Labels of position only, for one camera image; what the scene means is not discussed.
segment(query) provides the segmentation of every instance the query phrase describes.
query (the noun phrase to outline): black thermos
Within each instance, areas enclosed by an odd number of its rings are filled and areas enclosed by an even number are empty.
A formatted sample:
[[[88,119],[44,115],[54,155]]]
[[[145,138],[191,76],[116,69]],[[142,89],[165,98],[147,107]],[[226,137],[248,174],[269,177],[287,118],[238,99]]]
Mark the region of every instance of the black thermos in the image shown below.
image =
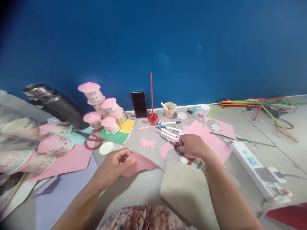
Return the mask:
[[[79,129],[89,126],[83,121],[85,112],[56,89],[44,83],[38,83],[25,87],[22,92],[28,96],[32,104],[50,113],[61,122],[68,122]]]

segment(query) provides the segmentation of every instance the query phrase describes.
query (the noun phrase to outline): purple paper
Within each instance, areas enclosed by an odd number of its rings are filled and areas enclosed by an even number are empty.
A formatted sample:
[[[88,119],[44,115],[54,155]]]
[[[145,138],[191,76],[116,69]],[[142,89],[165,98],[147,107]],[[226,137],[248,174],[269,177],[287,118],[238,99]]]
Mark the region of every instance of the purple paper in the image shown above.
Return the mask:
[[[53,227],[73,199],[92,178],[97,168],[97,163],[91,155],[87,169],[52,178],[53,181],[48,183],[49,186],[44,186],[43,191],[34,196],[37,230],[50,230]]]

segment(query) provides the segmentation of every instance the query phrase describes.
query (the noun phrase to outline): left hand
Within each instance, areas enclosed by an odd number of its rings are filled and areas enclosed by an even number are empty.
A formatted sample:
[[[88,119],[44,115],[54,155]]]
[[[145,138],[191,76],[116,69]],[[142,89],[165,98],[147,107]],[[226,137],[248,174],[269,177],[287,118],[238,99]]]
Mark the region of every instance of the left hand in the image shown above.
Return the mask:
[[[135,159],[126,160],[130,155],[131,151],[128,148],[109,153],[102,165],[96,170],[90,183],[93,183],[99,192],[107,189],[135,163]]]

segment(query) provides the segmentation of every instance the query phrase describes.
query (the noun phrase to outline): smartphone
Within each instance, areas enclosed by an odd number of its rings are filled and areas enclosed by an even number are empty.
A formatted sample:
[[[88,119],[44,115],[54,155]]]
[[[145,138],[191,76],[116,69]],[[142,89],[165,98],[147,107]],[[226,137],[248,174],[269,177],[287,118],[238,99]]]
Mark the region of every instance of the smartphone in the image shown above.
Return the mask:
[[[131,99],[136,118],[147,117],[145,92],[132,92]]]

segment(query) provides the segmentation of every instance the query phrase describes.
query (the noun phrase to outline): power strip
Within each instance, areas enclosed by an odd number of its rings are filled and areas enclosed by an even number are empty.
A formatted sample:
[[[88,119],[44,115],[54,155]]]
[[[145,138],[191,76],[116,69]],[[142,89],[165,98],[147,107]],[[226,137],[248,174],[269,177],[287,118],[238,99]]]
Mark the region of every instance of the power strip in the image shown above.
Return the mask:
[[[278,200],[290,202],[289,198],[293,196],[290,191],[282,189],[277,183],[265,182],[260,178],[255,169],[263,166],[243,142],[231,140],[228,145],[268,202],[273,203]]]

